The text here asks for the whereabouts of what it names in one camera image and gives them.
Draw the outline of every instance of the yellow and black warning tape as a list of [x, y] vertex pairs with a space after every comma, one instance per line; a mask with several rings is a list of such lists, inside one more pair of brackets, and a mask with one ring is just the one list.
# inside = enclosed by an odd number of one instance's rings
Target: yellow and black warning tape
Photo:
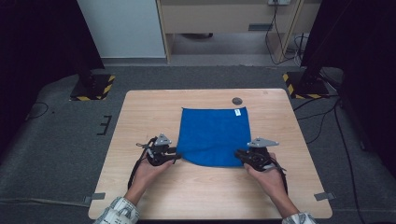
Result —
[[113, 85], [114, 82], [114, 78], [116, 78], [116, 76], [110, 76], [108, 78], [108, 82], [106, 84], [106, 87], [103, 90], [103, 93], [101, 95], [96, 95], [96, 96], [76, 96], [76, 97], [70, 97], [71, 101], [90, 101], [90, 100], [105, 100], [108, 92], [111, 89], [111, 86]]
[[297, 94], [295, 92], [295, 88], [293, 87], [292, 83], [290, 82], [289, 75], [283, 74], [283, 80], [286, 83], [286, 87], [288, 88], [289, 95], [291, 99], [318, 99], [318, 98], [327, 98], [329, 97], [327, 94]]

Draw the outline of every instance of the hand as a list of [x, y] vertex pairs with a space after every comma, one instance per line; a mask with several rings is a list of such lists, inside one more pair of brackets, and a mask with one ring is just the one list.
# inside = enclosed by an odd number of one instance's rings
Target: hand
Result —
[[[276, 160], [274, 153], [270, 152], [270, 156]], [[265, 193], [270, 196], [271, 201], [283, 218], [299, 213], [299, 210], [286, 193], [282, 176], [276, 168], [258, 172], [247, 163], [244, 163], [244, 166], [247, 169], [247, 173], [253, 176], [262, 186]]]
[[173, 163], [174, 161], [167, 161], [160, 166], [153, 166], [147, 159], [142, 160], [134, 174], [134, 182], [126, 192], [124, 198], [137, 205], [149, 185]]

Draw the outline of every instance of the blue cloth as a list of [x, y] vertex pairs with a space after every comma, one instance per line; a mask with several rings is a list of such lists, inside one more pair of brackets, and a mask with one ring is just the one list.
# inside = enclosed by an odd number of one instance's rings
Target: blue cloth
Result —
[[235, 167], [242, 162], [234, 156], [248, 149], [251, 141], [248, 111], [236, 109], [183, 108], [177, 153], [197, 165]]

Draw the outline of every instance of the white tag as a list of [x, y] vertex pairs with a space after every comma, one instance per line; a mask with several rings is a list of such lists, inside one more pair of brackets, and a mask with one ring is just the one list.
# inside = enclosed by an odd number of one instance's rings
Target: white tag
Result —
[[239, 111], [239, 109], [235, 109], [234, 111], [236, 116], [241, 116], [241, 111]]

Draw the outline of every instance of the sleeve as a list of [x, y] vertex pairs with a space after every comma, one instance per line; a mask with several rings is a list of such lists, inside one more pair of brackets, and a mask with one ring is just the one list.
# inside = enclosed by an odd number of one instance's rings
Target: sleeve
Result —
[[135, 224], [138, 219], [136, 207], [128, 200], [118, 197], [93, 224]]
[[282, 220], [282, 224], [318, 224], [311, 214], [302, 212], [286, 217]]

